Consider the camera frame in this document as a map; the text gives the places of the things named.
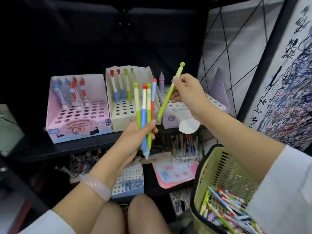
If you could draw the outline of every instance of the person's right hand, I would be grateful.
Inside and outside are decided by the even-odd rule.
[[[204,108],[210,102],[199,81],[190,74],[182,74],[179,78],[174,77],[172,82],[175,91],[171,95],[171,102],[183,102],[191,111],[192,116],[197,121],[201,121]]]

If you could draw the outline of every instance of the plastic basket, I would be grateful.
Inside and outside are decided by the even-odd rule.
[[[236,196],[250,200],[258,189],[258,185],[222,145],[214,145],[200,162],[195,175],[195,184],[190,200],[195,233],[227,234],[199,214],[208,186],[227,189]],[[225,211],[223,205],[214,198],[210,201],[213,207]]]

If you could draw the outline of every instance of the translucent bangle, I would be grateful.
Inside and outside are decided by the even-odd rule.
[[[109,187],[101,182],[101,180],[91,174],[86,174],[81,179],[80,182],[83,182],[90,186],[103,200],[108,201],[112,196],[112,191]]]

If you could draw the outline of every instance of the leg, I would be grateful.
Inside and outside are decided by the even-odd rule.
[[[91,234],[124,234],[125,225],[122,210],[118,204],[107,202],[104,204]]]
[[[129,234],[171,234],[156,204],[145,194],[137,195],[128,209]]]

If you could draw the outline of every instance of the forearm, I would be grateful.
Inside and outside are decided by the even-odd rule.
[[[249,129],[207,102],[201,122],[224,145],[255,180],[261,182],[285,145]]]
[[[122,169],[121,161],[114,159],[109,150],[90,173],[99,178],[111,190]],[[91,187],[78,184],[52,210],[77,233],[90,233],[105,201]]]

